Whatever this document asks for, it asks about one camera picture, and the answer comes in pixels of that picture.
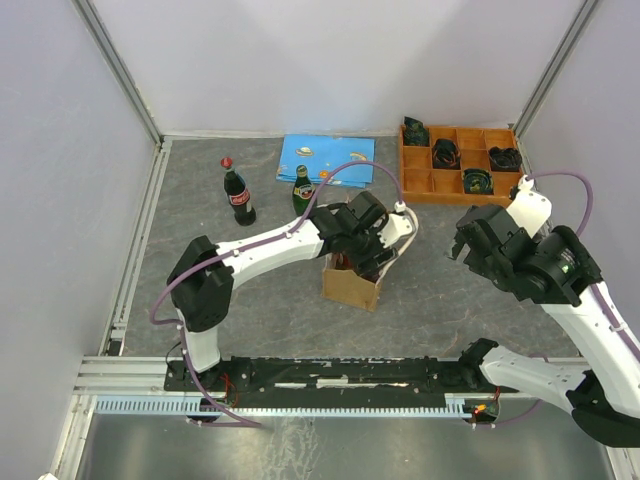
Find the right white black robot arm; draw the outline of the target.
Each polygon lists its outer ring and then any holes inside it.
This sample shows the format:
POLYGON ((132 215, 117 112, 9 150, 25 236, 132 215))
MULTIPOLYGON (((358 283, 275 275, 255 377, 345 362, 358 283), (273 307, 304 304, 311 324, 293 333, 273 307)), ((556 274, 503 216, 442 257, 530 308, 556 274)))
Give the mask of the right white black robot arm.
POLYGON ((539 305, 588 366, 561 368, 480 339, 483 355, 458 368, 463 386, 518 390, 569 413, 605 446, 638 447, 639 343, 624 329, 601 270, 576 233, 557 226, 540 237, 502 206, 473 206, 456 224, 450 257, 456 259, 464 247, 471 272, 519 301, 539 305))

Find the dark rolled item top-left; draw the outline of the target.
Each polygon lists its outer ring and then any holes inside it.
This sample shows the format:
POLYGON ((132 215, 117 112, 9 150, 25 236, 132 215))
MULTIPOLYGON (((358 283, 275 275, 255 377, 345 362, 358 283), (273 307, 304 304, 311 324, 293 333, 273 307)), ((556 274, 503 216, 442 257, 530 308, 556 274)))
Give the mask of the dark rolled item top-left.
POLYGON ((429 130, 423 122, 405 116, 403 123, 403 143, 405 146, 428 147, 430 144, 429 130))

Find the cola bottle red cap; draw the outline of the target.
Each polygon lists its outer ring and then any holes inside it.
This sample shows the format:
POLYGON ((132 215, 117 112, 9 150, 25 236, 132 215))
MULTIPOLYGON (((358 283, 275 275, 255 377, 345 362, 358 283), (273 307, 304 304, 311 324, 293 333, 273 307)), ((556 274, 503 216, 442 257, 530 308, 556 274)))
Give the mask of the cola bottle red cap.
POLYGON ((225 170, 223 188, 231 206, 235 221, 241 226, 249 226, 256 220, 256 211, 251 204, 251 195, 243 178, 234 168, 233 160, 224 157, 220 161, 225 170))

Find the orange wooden compartment tray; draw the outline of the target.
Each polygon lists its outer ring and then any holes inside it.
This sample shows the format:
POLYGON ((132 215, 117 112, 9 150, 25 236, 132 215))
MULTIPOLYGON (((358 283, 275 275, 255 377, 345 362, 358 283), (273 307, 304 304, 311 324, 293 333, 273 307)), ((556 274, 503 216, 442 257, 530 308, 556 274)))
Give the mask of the orange wooden compartment tray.
POLYGON ((488 150, 494 146, 517 148, 514 133, 509 129, 434 126, 426 127, 430 134, 428 147, 405 146, 403 126, 398 133, 399 175, 405 201, 408 203, 428 203, 442 205, 484 205, 508 206, 511 189, 523 176, 523 168, 518 172, 493 171, 488 150), (460 152, 460 168, 437 169, 432 163, 432 147, 439 138, 453 140, 460 152), (462 173, 468 168, 488 170, 494 182, 493 195, 465 194, 462 173))

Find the dark rolled item right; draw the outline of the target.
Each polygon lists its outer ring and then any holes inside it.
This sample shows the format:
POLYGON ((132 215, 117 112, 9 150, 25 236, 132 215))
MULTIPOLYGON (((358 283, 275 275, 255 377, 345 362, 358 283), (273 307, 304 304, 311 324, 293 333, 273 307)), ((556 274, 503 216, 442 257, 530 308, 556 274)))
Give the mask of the dark rolled item right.
POLYGON ((522 156, 513 147, 500 148, 494 146, 488 150, 488 155, 493 171, 518 172, 522 165, 522 156))

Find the dark rolled item bottom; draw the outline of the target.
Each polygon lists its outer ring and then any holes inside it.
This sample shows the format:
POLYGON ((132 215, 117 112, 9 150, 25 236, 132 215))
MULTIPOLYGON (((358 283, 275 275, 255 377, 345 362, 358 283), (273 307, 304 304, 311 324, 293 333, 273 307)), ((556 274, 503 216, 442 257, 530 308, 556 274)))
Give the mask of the dark rolled item bottom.
POLYGON ((462 173, 462 182, 465 194, 494 194, 493 177, 488 170, 480 168, 465 169, 462 173))

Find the brown canvas tote bag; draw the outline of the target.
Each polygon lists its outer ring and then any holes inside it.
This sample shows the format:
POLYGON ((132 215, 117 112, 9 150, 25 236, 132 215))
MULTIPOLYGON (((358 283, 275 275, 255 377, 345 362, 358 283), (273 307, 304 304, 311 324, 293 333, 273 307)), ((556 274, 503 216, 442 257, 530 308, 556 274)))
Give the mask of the brown canvas tote bag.
POLYGON ((383 279, 405 252, 398 252, 397 258, 382 269, 381 276, 377 281, 367 281, 360 278, 352 269, 334 269, 334 254, 330 254, 326 258, 322 272, 322 296, 325 299, 341 304, 374 312, 380 296, 383 279))

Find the blue patterned cloth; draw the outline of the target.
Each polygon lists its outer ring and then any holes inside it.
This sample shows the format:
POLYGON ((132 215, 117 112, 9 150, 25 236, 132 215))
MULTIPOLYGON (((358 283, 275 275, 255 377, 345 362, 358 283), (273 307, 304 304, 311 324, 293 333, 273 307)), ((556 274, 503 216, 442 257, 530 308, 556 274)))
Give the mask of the blue patterned cloth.
POLYGON ((349 162, 372 163, 375 140, 359 137, 289 134, 284 137, 276 179, 294 182, 296 169, 304 165, 313 184, 349 162))

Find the aluminium frame rail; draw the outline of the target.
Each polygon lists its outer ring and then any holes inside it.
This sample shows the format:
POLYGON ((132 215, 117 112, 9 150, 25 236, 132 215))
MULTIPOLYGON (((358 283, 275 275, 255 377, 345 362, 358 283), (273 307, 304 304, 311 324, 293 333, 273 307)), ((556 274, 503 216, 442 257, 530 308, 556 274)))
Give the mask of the aluminium frame rail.
POLYGON ((123 91, 134 113, 141 121, 146 133, 155 144, 161 145, 164 140, 164 135, 161 133, 153 115, 145 104, 133 76, 117 51, 94 2, 88 0, 72 0, 71 3, 87 27, 103 59, 114 75, 116 82, 123 91))

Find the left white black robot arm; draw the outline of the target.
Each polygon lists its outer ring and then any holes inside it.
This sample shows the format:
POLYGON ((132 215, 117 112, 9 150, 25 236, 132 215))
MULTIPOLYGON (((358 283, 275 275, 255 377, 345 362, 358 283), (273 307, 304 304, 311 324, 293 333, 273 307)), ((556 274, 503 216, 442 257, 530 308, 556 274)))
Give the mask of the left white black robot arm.
POLYGON ((364 191, 349 202, 314 207, 306 216, 246 239, 192 240, 161 295, 177 311, 173 321, 190 359, 187 379, 201 390, 219 383, 218 328, 240 286, 294 262, 327 255, 345 257, 359 276, 382 275, 400 254, 398 242, 414 231, 403 203, 390 211, 364 191))

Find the dark rolled item centre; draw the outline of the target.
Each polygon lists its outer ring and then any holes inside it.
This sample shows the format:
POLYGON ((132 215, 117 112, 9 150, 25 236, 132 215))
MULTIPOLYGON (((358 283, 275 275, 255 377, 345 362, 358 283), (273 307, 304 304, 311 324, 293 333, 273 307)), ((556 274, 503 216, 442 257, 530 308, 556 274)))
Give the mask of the dark rolled item centre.
POLYGON ((437 169, 460 168, 461 155, 456 143, 453 140, 439 138, 432 147, 432 163, 437 169))

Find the green glass bottle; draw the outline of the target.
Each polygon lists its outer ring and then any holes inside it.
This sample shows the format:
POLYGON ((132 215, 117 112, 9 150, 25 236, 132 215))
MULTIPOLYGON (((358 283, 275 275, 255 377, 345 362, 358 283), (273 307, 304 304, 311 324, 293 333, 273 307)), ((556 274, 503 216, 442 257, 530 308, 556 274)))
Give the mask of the green glass bottle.
POLYGON ((302 216, 311 203, 315 186, 305 165, 296 167, 296 180, 292 190, 292 204, 298 217, 302 216))

